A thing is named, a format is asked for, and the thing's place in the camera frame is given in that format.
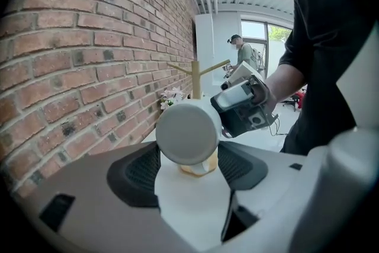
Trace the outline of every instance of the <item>brick wall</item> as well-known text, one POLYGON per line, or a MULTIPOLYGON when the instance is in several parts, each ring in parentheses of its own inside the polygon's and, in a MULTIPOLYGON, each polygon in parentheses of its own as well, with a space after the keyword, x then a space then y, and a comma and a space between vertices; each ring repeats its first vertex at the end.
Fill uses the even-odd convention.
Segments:
POLYGON ((0 26, 0 160, 30 193, 86 154, 139 143, 165 88, 191 90, 192 0, 11 0, 0 26))

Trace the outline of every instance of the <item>person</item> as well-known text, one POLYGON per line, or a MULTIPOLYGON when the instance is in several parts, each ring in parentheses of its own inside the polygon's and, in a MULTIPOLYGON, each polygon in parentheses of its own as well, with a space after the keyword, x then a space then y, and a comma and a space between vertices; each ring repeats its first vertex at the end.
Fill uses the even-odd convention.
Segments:
POLYGON ((373 10, 361 0, 294 0, 293 30, 285 53, 265 80, 271 92, 270 110, 307 84, 301 113, 281 152, 307 155, 355 126, 336 81, 371 32, 373 10))
POLYGON ((232 45, 233 50, 238 50, 237 65, 232 66, 235 71, 242 62, 246 62, 254 70, 260 71, 262 55, 253 49, 249 43, 245 43, 240 35, 233 35, 227 40, 232 45))

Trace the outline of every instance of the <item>tree foliage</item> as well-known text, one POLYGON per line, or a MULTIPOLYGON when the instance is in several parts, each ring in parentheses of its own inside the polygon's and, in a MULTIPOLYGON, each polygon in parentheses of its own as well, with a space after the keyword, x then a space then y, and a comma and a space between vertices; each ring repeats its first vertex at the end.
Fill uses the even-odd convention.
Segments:
POLYGON ((291 30, 282 27, 274 27, 270 25, 268 27, 268 38, 270 40, 279 40, 285 42, 288 36, 291 34, 291 30))

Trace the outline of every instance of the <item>red object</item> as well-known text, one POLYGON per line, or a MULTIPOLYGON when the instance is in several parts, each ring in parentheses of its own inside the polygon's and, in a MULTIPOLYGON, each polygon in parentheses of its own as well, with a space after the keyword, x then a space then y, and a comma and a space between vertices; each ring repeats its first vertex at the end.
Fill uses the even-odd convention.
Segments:
POLYGON ((305 92, 301 92, 301 91, 295 93, 295 95, 298 96, 298 98, 299 98, 299 100, 297 102, 298 108, 301 108, 305 94, 306 94, 305 92))

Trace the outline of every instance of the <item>black shirt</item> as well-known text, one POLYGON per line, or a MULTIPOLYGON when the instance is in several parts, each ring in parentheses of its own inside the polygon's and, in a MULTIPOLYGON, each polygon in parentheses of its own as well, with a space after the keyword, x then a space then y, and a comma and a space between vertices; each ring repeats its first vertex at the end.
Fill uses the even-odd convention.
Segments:
POLYGON ((336 86, 370 33, 374 19, 357 0, 294 0, 294 27, 280 64, 303 73, 303 108, 282 152, 307 155, 355 126, 336 86))

